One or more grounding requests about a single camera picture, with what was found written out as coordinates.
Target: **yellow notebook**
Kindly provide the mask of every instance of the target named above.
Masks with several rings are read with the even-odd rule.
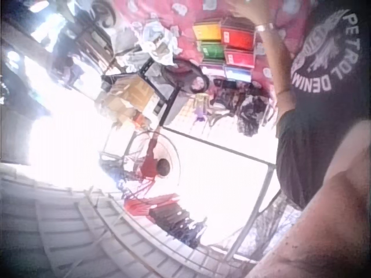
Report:
[[[193,26],[196,38],[199,41],[219,41],[221,40],[220,24],[200,23]]]

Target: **green notebook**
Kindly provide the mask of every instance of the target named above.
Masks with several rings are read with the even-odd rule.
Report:
[[[224,60],[224,46],[221,42],[202,41],[200,48],[204,58]]]

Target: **stack of notebooks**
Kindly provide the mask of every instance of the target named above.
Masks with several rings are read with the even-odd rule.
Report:
[[[195,23],[198,48],[203,53],[200,65],[206,75],[251,81],[254,68],[254,25],[246,19],[228,17]]]

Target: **hand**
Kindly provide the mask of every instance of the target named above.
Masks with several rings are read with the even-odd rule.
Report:
[[[227,0],[230,11],[239,17],[246,17],[255,25],[271,23],[268,0]]]

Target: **wrist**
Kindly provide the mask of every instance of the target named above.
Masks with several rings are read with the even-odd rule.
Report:
[[[265,23],[265,24],[256,24],[255,31],[257,32],[265,32],[265,31],[274,31],[276,30],[273,23]]]

